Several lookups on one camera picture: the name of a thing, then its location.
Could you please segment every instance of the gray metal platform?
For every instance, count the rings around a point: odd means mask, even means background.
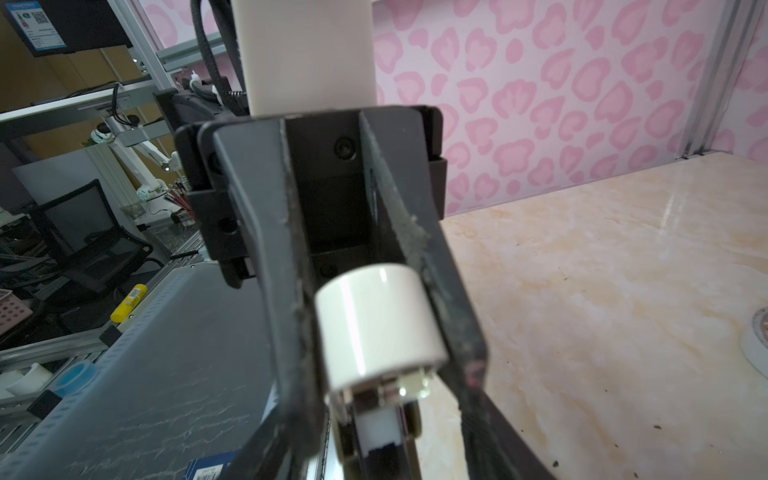
[[[235,290],[218,265],[198,263],[156,292],[96,379],[37,425],[0,478],[180,478],[190,460],[253,434],[273,384],[256,280]]]

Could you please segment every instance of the blue container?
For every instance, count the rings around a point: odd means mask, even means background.
[[[93,362],[81,360],[69,367],[66,372],[58,376],[56,380],[48,385],[48,389],[56,395],[64,398],[79,392],[98,373],[98,367]]]

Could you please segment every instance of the white bottle cap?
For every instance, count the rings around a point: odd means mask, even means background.
[[[330,392],[448,361],[419,275],[381,263],[340,275],[315,295]]]

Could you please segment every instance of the white plastic cylinder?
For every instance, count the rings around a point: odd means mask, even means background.
[[[44,366],[39,363],[32,363],[32,367],[23,377],[16,380],[16,382],[13,382],[11,385],[8,385],[5,389],[16,396],[26,395],[28,393],[37,392],[39,389],[43,388],[52,377],[53,374],[45,369]]]
[[[419,275],[381,263],[334,278],[315,295],[330,392],[448,361]]]
[[[376,105],[370,0],[233,0],[250,114]]]

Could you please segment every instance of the qr code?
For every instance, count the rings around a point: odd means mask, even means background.
[[[45,12],[32,12],[32,17],[35,18],[37,23],[51,23],[48,21],[48,17],[45,16]]]

